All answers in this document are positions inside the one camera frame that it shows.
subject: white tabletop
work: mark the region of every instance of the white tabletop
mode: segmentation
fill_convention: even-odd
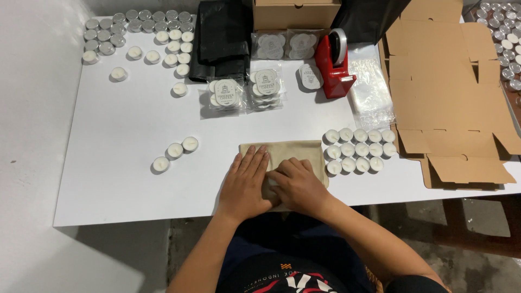
[[[208,118],[206,84],[187,78],[188,94],[172,97],[171,88],[180,81],[175,68],[126,59],[134,45],[144,53],[157,50],[163,59],[166,46],[154,44],[154,34],[128,32],[125,38],[114,55],[83,66],[55,226],[208,216],[239,144],[318,140],[328,129],[356,128],[347,98],[328,100],[322,90],[299,89],[296,72],[302,61],[280,62],[288,97],[283,109]],[[252,67],[263,63],[278,62],[253,62]],[[113,83],[108,77],[118,66],[129,77]],[[199,148],[154,175],[152,161],[187,136],[196,137]],[[329,191],[348,205],[521,193],[520,184],[495,192],[427,189],[419,162],[395,156],[384,163],[375,175],[330,178]],[[505,167],[521,181],[517,156]]]

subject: human hand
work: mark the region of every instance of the human hand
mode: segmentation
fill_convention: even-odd
[[[292,211],[320,218],[330,199],[334,199],[315,176],[308,160],[299,161],[294,157],[284,160],[266,176],[277,182],[279,186],[271,186],[270,190]]]
[[[278,204],[264,200],[260,190],[268,161],[269,153],[264,145],[256,153],[252,145],[244,158],[240,153],[235,156],[219,195],[216,215],[231,218],[239,225]]]

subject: concrete floor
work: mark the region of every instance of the concrete floor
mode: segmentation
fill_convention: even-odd
[[[495,236],[510,235],[500,204],[462,200],[469,230]],[[453,293],[519,292],[521,260],[433,244],[433,225],[446,225],[441,200],[375,205],[369,210],[373,221],[409,244]],[[168,276],[180,267],[209,221],[210,217],[171,221]]]

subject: brown cardboard box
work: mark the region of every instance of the brown cardboard box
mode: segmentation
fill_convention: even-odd
[[[412,0],[380,43],[399,153],[421,162],[427,188],[499,189],[521,154],[490,31],[459,23],[461,0]]]
[[[253,0],[255,30],[328,29],[340,0]]]

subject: white wall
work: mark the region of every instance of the white wall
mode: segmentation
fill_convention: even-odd
[[[81,0],[2,4],[0,292],[164,287],[168,221],[52,227],[89,9]]]

